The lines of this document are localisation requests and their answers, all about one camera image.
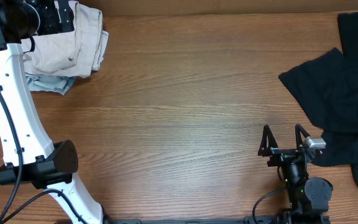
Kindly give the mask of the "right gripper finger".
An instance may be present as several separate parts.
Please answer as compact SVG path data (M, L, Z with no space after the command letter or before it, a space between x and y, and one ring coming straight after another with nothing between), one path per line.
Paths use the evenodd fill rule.
M303 141L310 137L309 133L302 127L301 124L295 125L295 139L296 139L296 147L303 147Z
M275 151L279 150L278 144L273 136L269 125L265 125L262 133L262 140L258 150L258 156L272 156Z

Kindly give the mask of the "beige khaki shorts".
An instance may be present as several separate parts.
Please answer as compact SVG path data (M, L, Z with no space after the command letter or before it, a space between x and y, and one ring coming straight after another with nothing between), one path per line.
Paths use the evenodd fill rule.
M21 40L26 73L86 78L100 69L109 39L103 30L103 13L78 1L70 1L69 6L74 13L74 31L33 36L32 52L32 41Z

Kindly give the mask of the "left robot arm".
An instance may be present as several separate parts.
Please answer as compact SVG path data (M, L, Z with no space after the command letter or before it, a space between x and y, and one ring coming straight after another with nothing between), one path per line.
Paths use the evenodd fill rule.
M74 144L49 138L25 78L22 40L70 32L73 19L67 1L0 1L0 184L32 184L52 196L72 223L108 223L78 175Z

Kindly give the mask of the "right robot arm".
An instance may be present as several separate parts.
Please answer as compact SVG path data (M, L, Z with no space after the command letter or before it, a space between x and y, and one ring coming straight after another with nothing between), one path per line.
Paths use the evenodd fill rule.
M270 127L263 128L262 140L258 155L268 157L267 165L277 168L277 175L285 185L262 196L252 208L254 223L275 224L325 224L329 217L324 213L329 210L329 201L333 193L333 185L321 177L310 177L308 164L323 154L325 141L314 138L300 125L295 125L296 148L280 149ZM255 212L258 204L265 198L286 191L289 207L281 208L272 217L258 217Z

